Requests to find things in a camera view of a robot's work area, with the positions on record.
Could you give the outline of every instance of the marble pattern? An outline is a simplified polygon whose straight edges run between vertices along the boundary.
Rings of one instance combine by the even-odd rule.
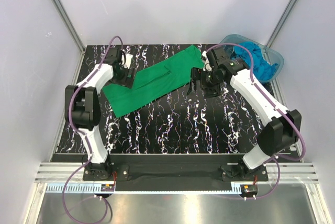
[[[189,45],[128,45],[138,71],[184,50]],[[210,45],[199,44],[204,50]],[[87,46],[78,80],[93,69],[106,46]],[[109,153],[244,153],[256,143],[260,118],[245,99],[229,85],[220,97],[204,99],[198,91],[186,96],[188,84],[121,118],[103,93],[99,102],[100,132]],[[79,135],[65,124],[56,153],[84,153]]]

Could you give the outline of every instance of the green cloth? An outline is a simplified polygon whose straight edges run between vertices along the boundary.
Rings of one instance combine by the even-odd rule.
[[[103,92],[119,118],[190,82],[193,67],[204,67],[194,45],[139,71],[131,89],[110,84],[103,87]]]

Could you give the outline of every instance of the translucent plastic bin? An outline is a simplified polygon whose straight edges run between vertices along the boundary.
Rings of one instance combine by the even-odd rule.
[[[282,67],[284,65],[284,58],[277,51],[274,51],[274,50],[268,48],[267,46],[261,45],[258,42],[255,42],[253,40],[250,40],[246,37],[243,37],[243,36],[240,36],[240,35],[237,35],[237,34],[226,36],[224,38],[224,40],[221,41],[221,43],[232,42],[232,43],[240,44],[240,43],[246,42],[246,41],[256,43],[262,51],[263,59],[266,60],[268,63],[270,63],[270,64],[277,63],[278,64],[276,66],[276,72],[274,73],[274,75],[271,79],[269,79],[269,80],[259,80],[259,81],[261,83],[267,83],[267,82],[270,82],[270,81],[274,80],[278,76],[279,72],[282,70]],[[224,46],[224,49],[229,56],[232,55],[233,46]]]

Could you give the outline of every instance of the wall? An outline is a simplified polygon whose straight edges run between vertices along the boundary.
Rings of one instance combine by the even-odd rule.
[[[84,44],[218,43],[239,33],[266,43],[289,0],[62,0]]]
[[[51,0],[0,0],[0,216],[23,223],[80,53]]]
[[[334,33],[334,0],[299,0],[273,46],[285,58],[278,79],[288,107],[303,116],[306,161],[315,165],[333,220]]]

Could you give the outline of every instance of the crumpled blue cloth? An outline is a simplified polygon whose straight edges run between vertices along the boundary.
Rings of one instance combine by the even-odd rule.
[[[239,45],[247,48],[251,52],[254,62],[253,74],[255,75],[255,77],[258,80],[262,81],[267,81],[271,79],[276,73],[276,67],[278,64],[275,63],[273,65],[270,65],[267,61],[265,61],[263,59],[260,47],[258,47],[258,45],[254,42],[243,42],[239,43]],[[240,57],[247,63],[248,66],[250,66],[250,56],[245,50],[234,46],[234,52],[236,56],[234,56],[233,58]]]

